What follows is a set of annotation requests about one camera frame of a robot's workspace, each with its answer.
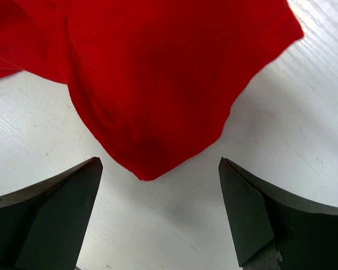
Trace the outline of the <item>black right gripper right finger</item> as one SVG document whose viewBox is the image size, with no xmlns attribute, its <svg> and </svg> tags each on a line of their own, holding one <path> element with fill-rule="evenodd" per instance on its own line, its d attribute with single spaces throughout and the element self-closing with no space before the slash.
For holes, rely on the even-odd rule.
<svg viewBox="0 0 338 270">
<path fill-rule="evenodd" d="M 338 269 L 338 207 L 290 193 L 226 158 L 219 175 L 241 268 Z"/>
</svg>

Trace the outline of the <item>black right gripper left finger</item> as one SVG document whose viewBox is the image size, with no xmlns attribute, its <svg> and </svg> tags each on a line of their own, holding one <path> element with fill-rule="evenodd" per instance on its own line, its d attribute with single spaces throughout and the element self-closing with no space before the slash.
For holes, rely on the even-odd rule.
<svg viewBox="0 0 338 270">
<path fill-rule="evenodd" d="M 102 172 L 93 157 L 0 196 L 0 269 L 74 269 Z"/>
</svg>

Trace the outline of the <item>red t-shirt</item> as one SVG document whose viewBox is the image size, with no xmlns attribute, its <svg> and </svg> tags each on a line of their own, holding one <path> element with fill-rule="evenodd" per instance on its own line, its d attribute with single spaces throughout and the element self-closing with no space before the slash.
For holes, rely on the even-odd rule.
<svg viewBox="0 0 338 270">
<path fill-rule="evenodd" d="M 303 35 L 287 1 L 0 1 L 0 78 L 66 84 L 108 154 L 151 181 L 214 143 Z"/>
</svg>

